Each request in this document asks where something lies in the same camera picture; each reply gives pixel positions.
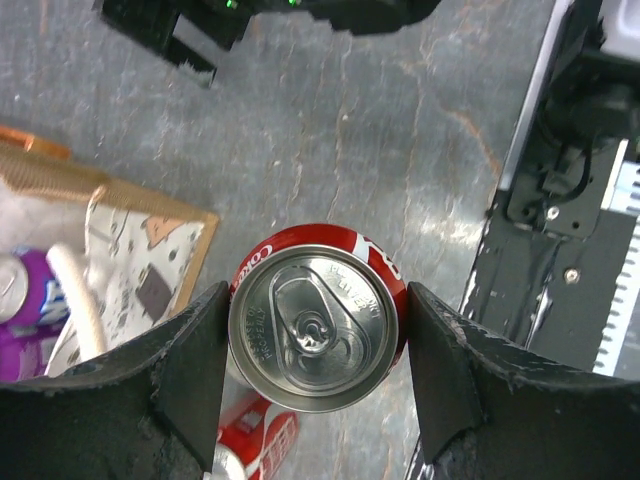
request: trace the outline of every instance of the white tube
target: white tube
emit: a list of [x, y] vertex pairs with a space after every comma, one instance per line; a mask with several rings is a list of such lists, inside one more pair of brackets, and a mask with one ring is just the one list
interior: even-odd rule
[[80, 347], [80, 360], [85, 362], [103, 354], [107, 346], [100, 314], [75, 253], [67, 245], [56, 243], [47, 252], [47, 262], [67, 300], [71, 312], [69, 321], [73, 322]]

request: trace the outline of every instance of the coca-cola can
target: coca-cola can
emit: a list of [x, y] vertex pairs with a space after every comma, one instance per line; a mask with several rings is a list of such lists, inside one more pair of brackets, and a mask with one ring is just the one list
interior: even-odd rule
[[231, 284], [229, 345], [261, 395], [303, 412], [347, 407], [388, 374], [406, 343], [407, 290], [384, 251], [348, 228], [277, 233]]
[[297, 415], [257, 397], [218, 428], [213, 480], [270, 480], [295, 442]]

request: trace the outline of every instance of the fallen can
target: fallen can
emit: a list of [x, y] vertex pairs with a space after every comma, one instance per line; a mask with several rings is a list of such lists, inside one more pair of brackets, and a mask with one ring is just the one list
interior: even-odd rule
[[298, 417], [294, 412], [258, 397], [236, 418], [218, 428], [209, 478], [272, 479], [298, 431]]
[[229, 345], [251, 386], [304, 412], [347, 407], [388, 374], [406, 343], [407, 291], [380, 247], [310, 224], [256, 246], [231, 285]]

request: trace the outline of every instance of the can lid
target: can lid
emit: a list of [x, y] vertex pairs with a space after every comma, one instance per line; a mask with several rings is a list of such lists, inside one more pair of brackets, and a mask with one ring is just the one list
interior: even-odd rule
[[0, 254], [0, 323], [11, 320], [27, 298], [29, 277], [24, 264], [10, 254]]
[[229, 447], [221, 443], [216, 444], [210, 478], [212, 480], [248, 480], [242, 461]]
[[283, 250], [234, 296], [230, 344], [256, 390], [285, 407], [330, 411], [386, 375], [398, 341], [393, 299], [360, 259], [325, 246]]

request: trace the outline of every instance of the concrete floor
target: concrete floor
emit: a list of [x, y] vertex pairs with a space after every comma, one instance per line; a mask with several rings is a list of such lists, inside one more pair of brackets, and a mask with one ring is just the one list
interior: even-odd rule
[[[457, 306], [552, 0], [446, 0], [375, 38], [261, 15], [208, 91], [92, 2], [3, 2], [0, 120], [217, 212], [198, 291], [266, 236], [320, 221], [371, 237]], [[278, 478], [400, 479], [417, 436], [405, 354], [358, 405], [304, 417]]]

